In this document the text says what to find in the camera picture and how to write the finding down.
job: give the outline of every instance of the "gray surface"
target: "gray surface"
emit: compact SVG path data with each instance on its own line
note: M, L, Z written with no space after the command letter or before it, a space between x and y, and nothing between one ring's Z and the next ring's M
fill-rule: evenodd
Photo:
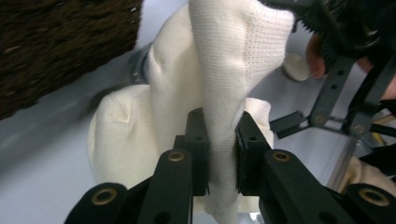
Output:
M186 0L145 1L138 47L149 43L163 21ZM300 29L290 38L289 51L304 53L309 35ZM79 81L40 99L39 104L0 121L0 223L62 223L81 195L96 183L86 152L92 112L101 96L130 81L127 53L98 68ZM295 83L273 73L252 93L273 105L271 119L302 109L307 113L322 80ZM351 80L348 90L358 83ZM344 97L337 113L348 102ZM290 150L326 183L336 166L340 136L311 130L276 141ZM241 223L249 223L241 215ZM199 215L194 223L214 223Z

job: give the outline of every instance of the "human hand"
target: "human hand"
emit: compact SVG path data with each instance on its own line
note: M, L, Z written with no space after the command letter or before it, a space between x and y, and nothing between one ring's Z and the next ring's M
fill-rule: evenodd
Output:
M326 67L325 62L320 54L320 47L322 45L322 39L319 35L313 34L306 47L306 60L311 70L313 77L319 78L323 77ZM361 58L356 61L356 63L361 67L361 69L368 73L373 65L367 58ZM381 100L394 100L396 99L396 76L389 83L387 89L384 92Z

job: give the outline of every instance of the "brown woven basket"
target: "brown woven basket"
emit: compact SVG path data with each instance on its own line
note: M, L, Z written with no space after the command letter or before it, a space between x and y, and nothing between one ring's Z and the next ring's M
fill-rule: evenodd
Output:
M134 47L142 0L0 0L0 119Z

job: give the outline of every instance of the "round white object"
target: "round white object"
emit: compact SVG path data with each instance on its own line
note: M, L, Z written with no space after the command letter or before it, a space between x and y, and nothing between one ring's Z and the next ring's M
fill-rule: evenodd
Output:
M286 74L295 81L305 81L311 76L308 63L296 53L286 53L283 68Z

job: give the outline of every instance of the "dark brown basket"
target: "dark brown basket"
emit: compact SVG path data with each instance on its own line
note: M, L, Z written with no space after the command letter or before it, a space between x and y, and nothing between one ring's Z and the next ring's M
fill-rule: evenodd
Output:
M0 119L134 47L142 0L0 0Z

